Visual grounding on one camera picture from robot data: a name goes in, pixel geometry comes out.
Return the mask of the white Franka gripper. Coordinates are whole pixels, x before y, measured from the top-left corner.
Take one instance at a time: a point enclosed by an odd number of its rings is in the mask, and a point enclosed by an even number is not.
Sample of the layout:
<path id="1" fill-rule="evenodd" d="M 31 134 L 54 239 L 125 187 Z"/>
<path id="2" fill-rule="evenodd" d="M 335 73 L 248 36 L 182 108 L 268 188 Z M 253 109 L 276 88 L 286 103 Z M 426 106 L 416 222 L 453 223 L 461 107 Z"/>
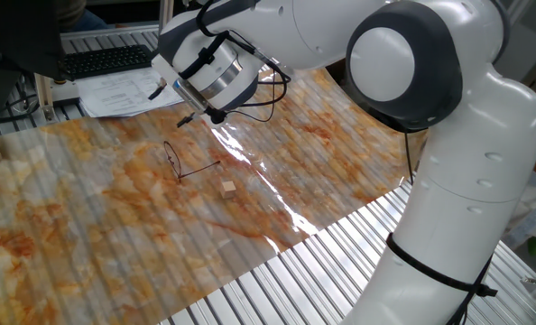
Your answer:
<path id="1" fill-rule="evenodd" d="M 166 88 L 171 89 L 176 97 L 181 99 L 183 102 L 190 104 L 190 98 L 187 95 L 185 87 L 183 85 L 184 79 L 182 79 L 179 73 L 166 61 L 161 54 L 157 54 L 152 59 L 152 67 L 160 75 L 160 81 L 158 87 L 154 92 L 148 97 L 149 100 L 154 100 L 157 98 Z M 195 114 L 192 113 L 189 116 L 183 117 L 178 123 L 177 127 L 182 127 L 187 123 L 191 122 Z"/>

